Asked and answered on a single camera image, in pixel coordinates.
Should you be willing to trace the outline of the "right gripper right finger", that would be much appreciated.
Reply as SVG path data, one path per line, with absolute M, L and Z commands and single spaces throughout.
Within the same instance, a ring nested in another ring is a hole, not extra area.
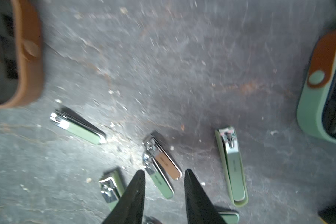
M 191 169 L 184 174 L 184 192 L 189 224 L 225 224 Z

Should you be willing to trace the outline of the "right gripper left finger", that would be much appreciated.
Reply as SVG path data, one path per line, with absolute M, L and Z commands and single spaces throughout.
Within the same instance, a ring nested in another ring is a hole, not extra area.
M 104 224 L 141 224 L 145 202 L 145 173 L 138 170 Z

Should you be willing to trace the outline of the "brown case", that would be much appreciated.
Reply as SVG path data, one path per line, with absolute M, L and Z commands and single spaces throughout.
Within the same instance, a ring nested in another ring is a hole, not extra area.
M 38 12 L 30 1 L 0 1 L 0 109 L 32 103 L 43 87 Z

